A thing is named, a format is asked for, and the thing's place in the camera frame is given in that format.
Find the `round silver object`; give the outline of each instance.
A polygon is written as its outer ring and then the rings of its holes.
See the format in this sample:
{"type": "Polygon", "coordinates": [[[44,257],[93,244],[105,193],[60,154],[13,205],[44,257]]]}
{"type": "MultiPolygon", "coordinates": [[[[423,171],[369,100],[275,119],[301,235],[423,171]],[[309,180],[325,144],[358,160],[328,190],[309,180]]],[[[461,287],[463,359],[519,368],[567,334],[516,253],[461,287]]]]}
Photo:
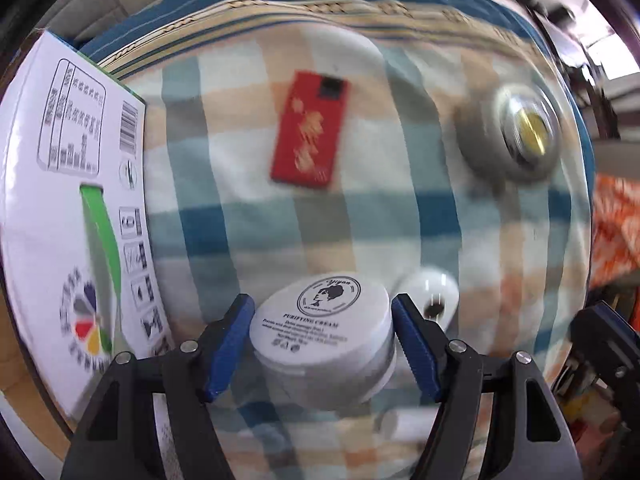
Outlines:
{"type": "Polygon", "coordinates": [[[544,180],[558,164],[559,109],[530,82],[501,82],[477,91],[456,111],[460,151],[492,184],[544,180]]]}
{"type": "Polygon", "coordinates": [[[190,354],[192,352],[195,352],[197,349],[198,349],[198,342],[194,341],[193,339],[184,341],[180,345],[180,352],[184,352],[185,354],[190,354]]]}
{"type": "Polygon", "coordinates": [[[528,365],[532,361],[531,356],[522,350],[516,352],[516,359],[524,365],[528,365]]]}
{"type": "Polygon", "coordinates": [[[453,341],[449,341],[449,348],[452,352],[462,354],[462,352],[466,351],[466,343],[460,341],[460,339],[454,339],[453,341]]]}
{"type": "Polygon", "coordinates": [[[116,355],[116,362],[119,365],[125,365],[129,361],[131,361],[131,354],[129,352],[120,352],[118,355],[116,355]]]}

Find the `colorful logo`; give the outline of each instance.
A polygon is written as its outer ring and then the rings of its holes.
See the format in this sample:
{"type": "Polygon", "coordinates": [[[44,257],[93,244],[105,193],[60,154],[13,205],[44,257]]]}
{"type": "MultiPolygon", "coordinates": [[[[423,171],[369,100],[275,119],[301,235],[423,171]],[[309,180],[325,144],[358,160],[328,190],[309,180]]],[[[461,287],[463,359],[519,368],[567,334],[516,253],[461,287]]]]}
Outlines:
{"type": "Polygon", "coordinates": [[[62,285],[60,332],[71,358],[89,374],[109,367],[113,344],[104,329],[109,321],[100,315],[91,272],[73,268],[62,285]]]}
{"type": "Polygon", "coordinates": [[[74,332],[78,339],[84,342],[89,355],[97,356],[100,353],[100,348],[105,354],[110,354],[111,339],[101,327],[94,284],[87,282],[81,290],[76,289],[76,292],[76,298],[74,299],[74,313],[76,314],[74,332]]]}

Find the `red card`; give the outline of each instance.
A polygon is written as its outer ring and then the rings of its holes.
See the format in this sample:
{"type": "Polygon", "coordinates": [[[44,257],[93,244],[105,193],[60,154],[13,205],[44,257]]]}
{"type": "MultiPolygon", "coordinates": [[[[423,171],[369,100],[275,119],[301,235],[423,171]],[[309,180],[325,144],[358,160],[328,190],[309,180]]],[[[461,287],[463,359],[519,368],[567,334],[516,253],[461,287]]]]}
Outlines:
{"type": "Polygon", "coordinates": [[[325,187],[334,171],[348,83],[297,72],[280,120],[271,178],[325,187]]]}

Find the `wooden surface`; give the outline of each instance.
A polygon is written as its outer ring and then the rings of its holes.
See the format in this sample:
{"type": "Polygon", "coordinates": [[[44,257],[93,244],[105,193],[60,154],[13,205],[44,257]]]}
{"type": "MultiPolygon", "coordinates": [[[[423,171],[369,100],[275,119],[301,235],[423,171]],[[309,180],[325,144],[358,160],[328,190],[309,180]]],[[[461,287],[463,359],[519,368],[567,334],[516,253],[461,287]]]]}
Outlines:
{"type": "Polygon", "coordinates": [[[64,460],[69,441],[49,413],[27,370],[0,294],[0,390],[31,432],[60,460],[64,460]]]}

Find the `orange cloth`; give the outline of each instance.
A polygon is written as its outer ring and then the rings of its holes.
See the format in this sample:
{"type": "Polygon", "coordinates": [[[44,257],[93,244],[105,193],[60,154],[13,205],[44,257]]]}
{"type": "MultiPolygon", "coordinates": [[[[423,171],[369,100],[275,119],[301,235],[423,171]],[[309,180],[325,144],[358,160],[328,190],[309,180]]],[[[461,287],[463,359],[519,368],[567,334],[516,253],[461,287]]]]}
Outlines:
{"type": "Polygon", "coordinates": [[[597,174],[590,287],[640,267],[640,182],[597,174]]]}

